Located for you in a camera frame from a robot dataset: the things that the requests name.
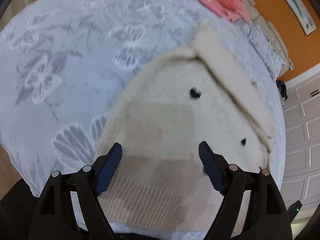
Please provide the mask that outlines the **cream knitted sweater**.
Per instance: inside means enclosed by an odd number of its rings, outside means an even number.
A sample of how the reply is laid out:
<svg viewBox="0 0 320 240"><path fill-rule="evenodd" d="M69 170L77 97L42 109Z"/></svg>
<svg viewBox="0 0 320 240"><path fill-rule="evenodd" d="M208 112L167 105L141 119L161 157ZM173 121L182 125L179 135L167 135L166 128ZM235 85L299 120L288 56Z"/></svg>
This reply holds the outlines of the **cream knitted sweater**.
<svg viewBox="0 0 320 240"><path fill-rule="evenodd" d="M117 100L96 156L123 157L100 197L108 220L159 231L208 230L222 197L199 143L246 171L267 165L274 120L219 35L200 22L185 47L157 57Z"/></svg>

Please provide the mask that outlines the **white wardrobe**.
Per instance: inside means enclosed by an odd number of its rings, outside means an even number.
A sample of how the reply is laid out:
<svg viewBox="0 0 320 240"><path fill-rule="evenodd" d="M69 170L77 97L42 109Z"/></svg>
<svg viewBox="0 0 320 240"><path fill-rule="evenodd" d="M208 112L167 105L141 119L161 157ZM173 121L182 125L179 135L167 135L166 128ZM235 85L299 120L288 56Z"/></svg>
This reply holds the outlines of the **white wardrobe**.
<svg viewBox="0 0 320 240"><path fill-rule="evenodd" d="M319 74L287 91L283 114L286 157L280 192L287 207L301 202L295 217L301 221L310 218L319 205Z"/></svg>

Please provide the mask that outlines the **black item on nightstand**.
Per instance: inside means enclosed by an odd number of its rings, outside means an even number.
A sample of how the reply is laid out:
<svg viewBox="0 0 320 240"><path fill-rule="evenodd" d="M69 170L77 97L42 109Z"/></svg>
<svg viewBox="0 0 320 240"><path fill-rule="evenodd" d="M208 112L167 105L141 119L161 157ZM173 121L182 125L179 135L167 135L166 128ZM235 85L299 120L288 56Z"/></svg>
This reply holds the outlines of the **black item on nightstand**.
<svg viewBox="0 0 320 240"><path fill-rule="evenodd" d="M284 81L277 80L277 81L276 81L276 84L277 84L277 87L278 87L278 89L279 89L281 98L282 98L283 100L286 100L286 99L287 99L287 89L286 89L286 84L285 84L285 82L284 82Z"/></svg>

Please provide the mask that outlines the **grey butterfly bedspread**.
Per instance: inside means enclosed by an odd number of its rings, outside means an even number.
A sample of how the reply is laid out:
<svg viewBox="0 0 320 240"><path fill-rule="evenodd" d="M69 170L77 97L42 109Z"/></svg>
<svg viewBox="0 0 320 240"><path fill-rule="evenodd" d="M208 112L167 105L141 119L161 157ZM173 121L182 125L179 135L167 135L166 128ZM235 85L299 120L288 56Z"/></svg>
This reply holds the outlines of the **grey butterfly bedspread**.
<svg viewBox="0 0 320 240"><path fill-rule="evenodd" d="M200 22L257 87L277 133L267 165L283 182L284 116L275 81L235 22L199 0L38 0L1 31L1 142L34 196L50 174L92 164L121 94L154 59L187 46ZM203 239L108 220L122 236Z"/></svg>

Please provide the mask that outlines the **grey butterfly pillow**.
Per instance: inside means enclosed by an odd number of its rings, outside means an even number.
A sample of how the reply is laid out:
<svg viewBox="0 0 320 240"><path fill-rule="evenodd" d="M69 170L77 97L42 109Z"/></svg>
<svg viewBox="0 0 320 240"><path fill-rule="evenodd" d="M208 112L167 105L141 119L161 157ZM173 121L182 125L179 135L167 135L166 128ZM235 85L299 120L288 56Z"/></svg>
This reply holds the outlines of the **grey butterfly pillow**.
<svg viewBox="0 0 320 240"><path fill-rule="evenodd" d="M284 65L284 60L275 51L261 26L256 23L248 24L242 18L235 21L235 25L240 28L244 36L258 53L267 67L272 80L276 81Z"/></svg>

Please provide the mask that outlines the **beige leather headboard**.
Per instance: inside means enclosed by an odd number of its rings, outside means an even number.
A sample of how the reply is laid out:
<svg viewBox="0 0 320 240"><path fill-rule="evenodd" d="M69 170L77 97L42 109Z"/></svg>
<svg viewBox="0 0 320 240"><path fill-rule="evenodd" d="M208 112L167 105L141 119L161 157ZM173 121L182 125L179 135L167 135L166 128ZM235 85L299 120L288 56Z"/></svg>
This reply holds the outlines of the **beige leather headboard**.
<svg viewBox="0 0 320 240"><path fill-rule="evenodd" d="M256 23L261 26L263 32L268 36L269 41L274 47L275 51L278 55L284 60L284 65L281 68L280 74L278 78L285 74L286 71L289 70L291 65L291 59L289 57L289 52L283 39L278 33L275 26L264 18L264 16L258 11L255 7L255 1L253 0L242 0L245 4L245 7L250 15L251 23Z"/></svg>

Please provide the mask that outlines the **pink garment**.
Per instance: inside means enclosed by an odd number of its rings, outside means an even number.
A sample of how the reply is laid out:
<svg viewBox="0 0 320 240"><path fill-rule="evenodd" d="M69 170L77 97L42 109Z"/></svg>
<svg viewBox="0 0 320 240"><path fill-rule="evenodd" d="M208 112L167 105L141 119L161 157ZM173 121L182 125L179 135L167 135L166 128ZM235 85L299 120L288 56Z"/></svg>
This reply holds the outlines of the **pink garment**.
<svg viewBox="0 0 320 240"><path fill-rule="evenodd" d="M230 22L243 19L251 25L250 15L242 0L199 0L205 7L216 13L219 17Z"/></svg>

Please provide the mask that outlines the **framed feather wall picture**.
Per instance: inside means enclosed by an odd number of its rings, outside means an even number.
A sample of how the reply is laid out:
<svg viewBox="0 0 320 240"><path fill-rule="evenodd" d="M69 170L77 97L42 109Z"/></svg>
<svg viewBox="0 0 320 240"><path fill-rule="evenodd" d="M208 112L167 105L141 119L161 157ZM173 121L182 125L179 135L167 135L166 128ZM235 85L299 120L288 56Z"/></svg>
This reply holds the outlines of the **framed feather wall picture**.
<svg viewBox="0 0 320 240"><path fill-rule="evenodd" d="M285 0L295 13L306 35L311 34L317 26L302 0Z"/></svg>

